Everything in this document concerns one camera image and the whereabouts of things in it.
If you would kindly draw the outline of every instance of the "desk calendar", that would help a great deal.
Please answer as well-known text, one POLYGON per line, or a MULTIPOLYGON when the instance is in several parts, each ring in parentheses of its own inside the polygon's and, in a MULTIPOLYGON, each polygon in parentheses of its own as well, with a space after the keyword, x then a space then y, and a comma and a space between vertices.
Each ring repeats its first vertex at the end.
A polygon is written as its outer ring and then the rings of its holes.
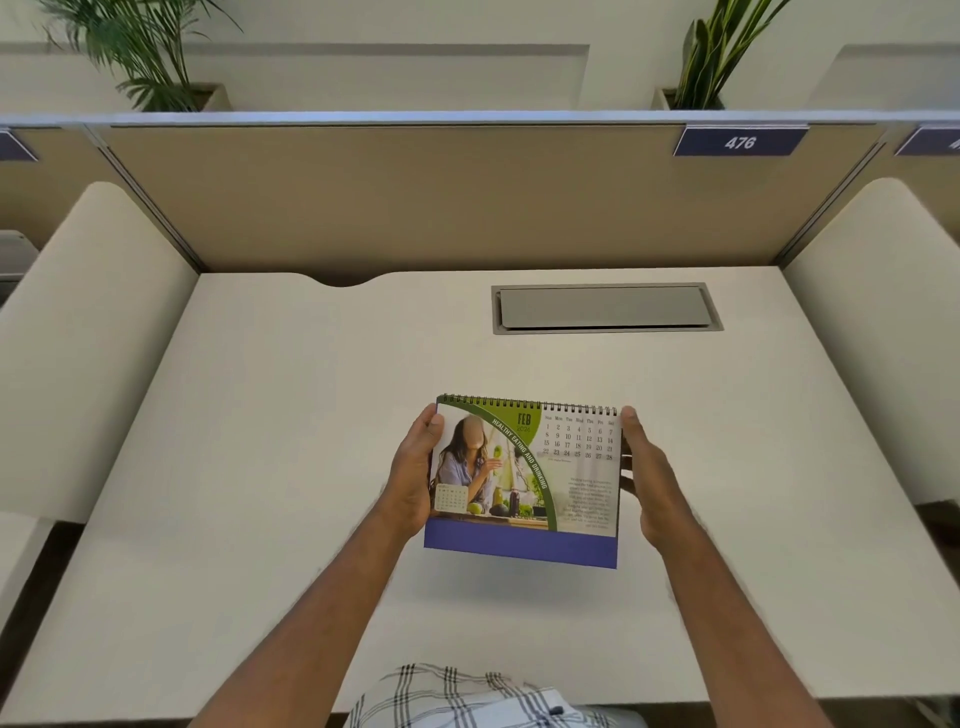
POLYGON ((616 568, 613 407, 443 395, 424 545, 616 568))

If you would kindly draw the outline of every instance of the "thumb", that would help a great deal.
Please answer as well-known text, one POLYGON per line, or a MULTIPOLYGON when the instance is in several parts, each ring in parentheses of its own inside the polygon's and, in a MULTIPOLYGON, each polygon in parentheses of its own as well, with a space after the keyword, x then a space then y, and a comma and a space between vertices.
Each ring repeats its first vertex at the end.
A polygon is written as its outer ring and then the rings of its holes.
POLYGON ((437 412, 414 438, 411 449, 421 455, 428 455, 440 442, 444 434, 444 416, 437 412))
POLYGON ((631 452, 641 452, 646 446, 650 445, 647 440, 647 433, 640 424, 640 418, 636 415, 636 410, 629 404, 620 410, 620 425, 623 427, 623 436, 630 446, 631 452))

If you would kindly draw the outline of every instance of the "hand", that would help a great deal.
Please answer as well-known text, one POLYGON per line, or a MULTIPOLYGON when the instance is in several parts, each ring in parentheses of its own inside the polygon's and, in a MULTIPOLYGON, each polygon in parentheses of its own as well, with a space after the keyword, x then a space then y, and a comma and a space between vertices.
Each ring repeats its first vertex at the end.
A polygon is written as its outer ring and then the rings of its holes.
POLYGON ((387 485, 374 506, 405 540, 417 535, 430 515, 430 453, 443 433, 444 416, 436 404, 428 404, 396 449, 387 485))
POLYGON ((663 450, 647 440, 636 410, 624 407, 620 423, 626 440, 623 467, 634 471, 633 480, 620 476, 620 487, 640 501, 640 530, 656 550, 663 552, 677 540, 699 531, 700 524, 663 450))
POLYGON ((487 477, 487 475, 495 470, 499 470, 502 467, 503 460, 500 460, 497 457, 492 457, 490 460, 485 460, 484 464, 480 466, 480 474, 484 477, 487 477))

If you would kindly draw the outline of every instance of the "green plant leaves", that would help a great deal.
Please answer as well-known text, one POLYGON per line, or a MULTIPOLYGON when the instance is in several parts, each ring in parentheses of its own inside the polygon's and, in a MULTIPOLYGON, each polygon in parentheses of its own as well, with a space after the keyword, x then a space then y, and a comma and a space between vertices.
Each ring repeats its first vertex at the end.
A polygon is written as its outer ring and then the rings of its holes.
POLYGON ((50 16, 47 39, 66 36, 69 47, 98 67, 119 68, 117 89, 144 111, 194 111, 183 56, 183 36, 196 33, 196 10, 230 17, 213 0, 39 0, 50 16))
POLYGON ((684 38, 684 69, 674 109, 716 109, 720 91, 751 43, 790 0, 717 0, 709 21, 695 20, 684 38))

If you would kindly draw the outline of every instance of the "desk surface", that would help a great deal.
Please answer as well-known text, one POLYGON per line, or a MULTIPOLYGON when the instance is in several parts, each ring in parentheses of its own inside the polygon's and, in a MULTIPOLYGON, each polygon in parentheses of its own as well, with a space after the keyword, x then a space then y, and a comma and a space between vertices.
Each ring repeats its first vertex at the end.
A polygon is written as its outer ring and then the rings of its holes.
MULTIPOLYGON (((192 716, 442 392, 632 403, 806 683, 960 692, 960 592, 773 268, 201 277, 2 719, 192 716), (705 281, 725 330, 493 336, 491 285, 705 281)), ((336 709, 412 661, 706 698, 638 509, 618 570, 408 545, 336 709)))

